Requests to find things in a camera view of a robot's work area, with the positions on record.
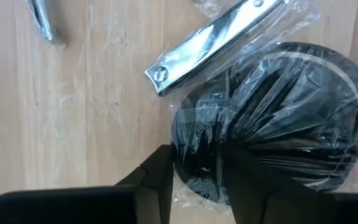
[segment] black plastic item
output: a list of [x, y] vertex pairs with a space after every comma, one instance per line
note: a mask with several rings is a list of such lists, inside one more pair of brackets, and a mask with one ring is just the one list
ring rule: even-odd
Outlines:
[[194, 90], [172, 131], [175, 169], [206, 199], [229, 203], [221, 157], [228, 144], [332, 191], [358, 158], [358, 66], [318, 45], [268, 46]]
[[168, 224], [173, 150], [161, 146], [115, 186], [36, 190], [0, 196], [0, 224]]

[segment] wooden surface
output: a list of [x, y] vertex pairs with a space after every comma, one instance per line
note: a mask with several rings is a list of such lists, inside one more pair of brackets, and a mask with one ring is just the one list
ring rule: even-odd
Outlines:
[[[59, 50], [25, 2], [0, 0], [0, 193], [115, 184], [170, 140], [170, 99], [143, 71], [207, 18], [190, 0], [60, 0]], [[317, 3], [297, 38], [358, 58], [358, 0]], [[358, 163], [342, 190], [358, 192]], [[232, 217], [176, 209], [172, 222]]]

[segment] silver nail clipper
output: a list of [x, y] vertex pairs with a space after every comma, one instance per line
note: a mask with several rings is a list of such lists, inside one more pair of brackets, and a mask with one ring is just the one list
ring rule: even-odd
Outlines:
[[286, 0], [243, 0], [145, 71], [159, 96], [191, 79], [208, 59]]
[[54, 0], [27, 0], [38, 31], [51, 43], [64, 45], [62, 37], [51, 22], [54, 16], [52, 1]]

